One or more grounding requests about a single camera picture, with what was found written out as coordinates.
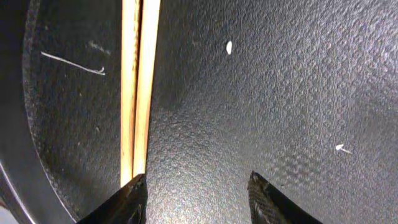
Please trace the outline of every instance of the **white chip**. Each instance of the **white chip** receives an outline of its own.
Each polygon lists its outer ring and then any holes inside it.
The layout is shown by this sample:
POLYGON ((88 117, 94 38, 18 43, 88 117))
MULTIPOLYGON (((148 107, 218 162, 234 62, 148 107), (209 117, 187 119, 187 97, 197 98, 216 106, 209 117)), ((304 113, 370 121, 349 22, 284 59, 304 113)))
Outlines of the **white chip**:
POLYGON ((226 44, 226 52, 230 55, 232 53, 232 41, 226 44))

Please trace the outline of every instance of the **scratch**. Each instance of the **scratch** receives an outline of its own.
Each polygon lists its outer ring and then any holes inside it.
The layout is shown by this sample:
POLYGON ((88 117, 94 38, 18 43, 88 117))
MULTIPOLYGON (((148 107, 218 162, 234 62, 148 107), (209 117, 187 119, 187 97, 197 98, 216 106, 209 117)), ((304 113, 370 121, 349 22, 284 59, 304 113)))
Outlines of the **scratch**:
POLYGON ((348 154, 352 154, 352 152, 350 152, 349 150, 343 149, 344 144, 340 144, 336 146, 336 150, 337 151, 343 151, 343 152, 347 152, 348 154))
POLYGON ((94 44, 94 42, 92 40, 88 42, 88 45, 90 45, 90 47, 92 47, 94 49, 100 50, 100 51, 106 53, 107 55, 111 56, 111 52, 109 50, 105 50, 100 45, 94 44))
POLYGON ((54 55, 50 55, 50 54, 45 53, 45 52, 41 52, 41 53, 42 53, 42 55, 44 55, 44 56, 47 56, 47 57, 52 58, 52 59, 55 59, 55 60, 59 60, 59 61, 61 61, 61 62, 68 63, 68 64, 70 64, 70 65, 73 65, 73 66, 76 66, 76 67, 78 67, 78 68, 81 68, 81 69, 83 69, 84 71, 91 72, 91 73, 95 73, 95 74, 98 74, 98 75, 105 75, 105 73, 104 73, 104 67, 103 67, 103 66, 102 66, 102 69, 101 69, 101 70, 92 70, 92 69, 85 68, 85 67, 83 67, 83 66, 81 66, 81 65, 78 65, 78 64, 76 64, 76 63, 70 62, 70 61, 68 61, 68 60, 65 60, 65 59, 63 59, 63 58, 60 58, 60 57, 57 57, 57 56, 54 56, 54 55))

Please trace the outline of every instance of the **pair of chopsticks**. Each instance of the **pair of chopsticks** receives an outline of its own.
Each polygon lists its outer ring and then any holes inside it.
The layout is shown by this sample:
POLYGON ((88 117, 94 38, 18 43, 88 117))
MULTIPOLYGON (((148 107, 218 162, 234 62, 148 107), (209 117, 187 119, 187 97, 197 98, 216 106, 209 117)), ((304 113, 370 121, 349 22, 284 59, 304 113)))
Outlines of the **pair of chopsticks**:
POLYGON ((141 19, 140 0, 123 0, 121 186, 144 174, 146 169, 160 0, 142 0, 142 3, 141 19))

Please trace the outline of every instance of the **white speck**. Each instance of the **white speck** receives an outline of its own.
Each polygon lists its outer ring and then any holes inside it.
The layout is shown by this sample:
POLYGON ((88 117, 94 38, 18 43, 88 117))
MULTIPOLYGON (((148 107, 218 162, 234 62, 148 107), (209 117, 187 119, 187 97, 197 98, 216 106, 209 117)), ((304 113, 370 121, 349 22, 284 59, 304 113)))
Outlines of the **white speck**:
POLYGON ((63 58, 60 58, 60 57, 57 57, 57 56, 54 56, 54 55, 50 55, 50 54, 47 54, 47 53, 45 53, 45 52, 41 52, 41 53, 42 53, 42 55, 44 55, 44 56, 47 56, 47 57, 52 58, 52 59, 55 59, 55 60, 59 60, 59 61, 61 61, 61 62, 68 63, 68 64, 70 64, 70 65, 73 65, 73 66, 76 66, 76 67, 78 67, 78 68, 81 68, 81 69, 83 69, 84 71, 91 72, 91 73, 95 73, 95 74, 98 74, 98 75, 105 75, 105 73, 103 72, 103 71, 104 71, 104 67, 102 67, 101 70, 92 70, 92 69, 85 68, 85 67, 83 67, 83 66, 81 66, 81 65, 78 65, 78 64, 76 64, 76 63, 70 62, 70 61, 68 61, 68 60, 65 60, 65 59, 63 59, 63 58))
POLYGON ((109 56, 111 55, 111 52, 109 50, 105 50, 102 46, 95 44, 92 40, 88 42, 88 45, 94 49, 106 53, 109 56))
POLYGON ((232 41, 229 41, 226 44, 226 52, 228 53, 228 55, 230 55, 232 53, 232 41))
POLYGON ((348 151, 348 150, 346 150, 346 149, 343 149, 343 146, 344 146, 344 144, 340 144, 340 145, 337 145, 336 146, 336 150, 337 151, 343 151, 343 152, 347 152, 348 154, 352 154, 352 152, 350 152, 350 151, 348 151))

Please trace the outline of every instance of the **wooden stick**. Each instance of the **wooden stick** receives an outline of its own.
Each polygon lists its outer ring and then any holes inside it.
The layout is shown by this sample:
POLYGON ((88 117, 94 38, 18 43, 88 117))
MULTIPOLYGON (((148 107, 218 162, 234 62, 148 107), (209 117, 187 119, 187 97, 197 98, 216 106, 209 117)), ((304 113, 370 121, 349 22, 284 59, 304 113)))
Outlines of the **wooden stick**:
POLYGON ((139 1, 123 0, 121 65, 120 186, 132 179, 134 115, 137 85, 139 1))
POLYGON ((150 98, 154 76, 157 26, 160 0, 144 0, 139 51, 136 128, 132 176, 146 169, 150 98))

